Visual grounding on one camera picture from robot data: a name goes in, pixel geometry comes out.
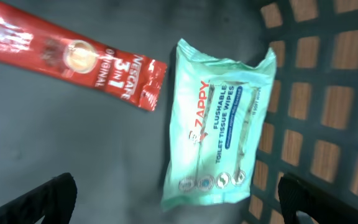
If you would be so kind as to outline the red Nescafe coffee stick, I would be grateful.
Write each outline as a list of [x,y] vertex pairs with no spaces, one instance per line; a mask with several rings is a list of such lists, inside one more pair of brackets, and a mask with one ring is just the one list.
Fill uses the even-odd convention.
[[153,111],[167,65],[104,45],[0,1],[0,62]]

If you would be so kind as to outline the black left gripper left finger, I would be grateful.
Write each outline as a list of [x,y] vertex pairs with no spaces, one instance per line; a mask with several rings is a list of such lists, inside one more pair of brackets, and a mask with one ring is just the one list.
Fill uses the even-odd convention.
[[0,224],[69,224],[77,187],[73,176],[63,173],[0,207]]

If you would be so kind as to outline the mint Zappy wipes pack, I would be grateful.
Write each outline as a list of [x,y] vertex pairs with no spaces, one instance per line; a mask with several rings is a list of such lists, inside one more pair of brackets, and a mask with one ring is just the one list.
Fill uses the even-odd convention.
[[272,49],[251,67],[179,40],[164,210],[249,197],[276,71]]

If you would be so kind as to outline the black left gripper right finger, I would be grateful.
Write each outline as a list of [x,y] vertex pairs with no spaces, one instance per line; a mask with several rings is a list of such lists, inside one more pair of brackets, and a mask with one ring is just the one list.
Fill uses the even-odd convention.
[[336,199],[316,186],[285,174],[278,182],[278,196],[285,224],[358,223],[358,209]]

